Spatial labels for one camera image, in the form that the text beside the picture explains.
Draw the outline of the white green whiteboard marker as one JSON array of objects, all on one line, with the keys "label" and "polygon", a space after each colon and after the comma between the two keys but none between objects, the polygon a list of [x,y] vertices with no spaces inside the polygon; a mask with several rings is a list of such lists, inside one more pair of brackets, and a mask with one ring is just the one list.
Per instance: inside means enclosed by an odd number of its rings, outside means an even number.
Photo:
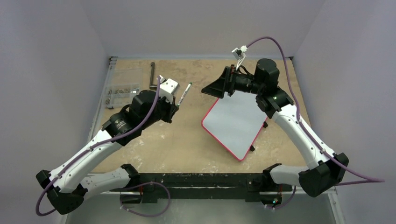
[{"label": "white green whiteboard marker", "polygon": [[183,102],[184,98],[186,97],[186,95],[188,94],[188,92],[189,92],[191,86],[192,86],[192,82],[189,82],[188,85],[187,85],[187,87],[186,87],[186,89],[185,89],[184,92],[182,93],[181,98],[179,99],[179,101],[178,101],[178,103],[177,103],[177,107],[179,107],[179,106],[182,104],[182,102]]}]

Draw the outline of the pink framed whiteboard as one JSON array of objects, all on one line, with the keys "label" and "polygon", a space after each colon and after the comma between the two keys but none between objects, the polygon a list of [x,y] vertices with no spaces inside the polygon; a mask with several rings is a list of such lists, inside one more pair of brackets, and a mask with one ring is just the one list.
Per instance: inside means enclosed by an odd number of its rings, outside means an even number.
[{"label": "pink framed whiteboard", "polygon": [[201,126],[238,161],[245,159],[260,131],[267,127],[267,115],[256,103],[256,95],[236,91],[218,98],[201,120]]}]

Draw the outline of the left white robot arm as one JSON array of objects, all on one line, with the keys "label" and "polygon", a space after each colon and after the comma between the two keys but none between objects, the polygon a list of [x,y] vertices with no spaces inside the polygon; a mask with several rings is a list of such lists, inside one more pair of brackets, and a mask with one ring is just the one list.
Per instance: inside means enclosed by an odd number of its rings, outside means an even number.
[{"label": "left white robot arm", "polygon": [[[68,214],[88,198],[105,191],[136,189],[142,193],[145,183],[130,164],[104,174],[90,176],[89,173],[105,158],[141,136],[150,125],[160,120],[171,123],[177,111],[174,93],[141,91],[130,104],[113,114],[93,139],[67,162],[52,171],[37,173],[36,179],[43,191],[36,202],[36,214],[42,217],[53,211]],[[42,213],[40,203],[45,196],[53,210]]]}]

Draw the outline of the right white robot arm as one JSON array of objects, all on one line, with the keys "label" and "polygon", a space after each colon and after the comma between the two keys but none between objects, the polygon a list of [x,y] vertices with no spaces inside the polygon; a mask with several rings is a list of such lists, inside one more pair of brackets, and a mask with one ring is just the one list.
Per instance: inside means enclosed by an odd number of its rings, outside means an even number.
[{"label": "right white robot arm", "polygon": [[312,131],[300,116],[297,102],[279,87],[279,75],[277,64],[268,58],[258,60],[253,74],[240,73],[232,64],[201,92],[217,98],[236,91],[254,94],[260,110],[283,129],[306,163],[305,167],[281,163],[268,167],[263,170],[263,186],[273,190],[280,184],[294,185],[317,197],[342,181],[349,159],[344,153],[335,153]]}]

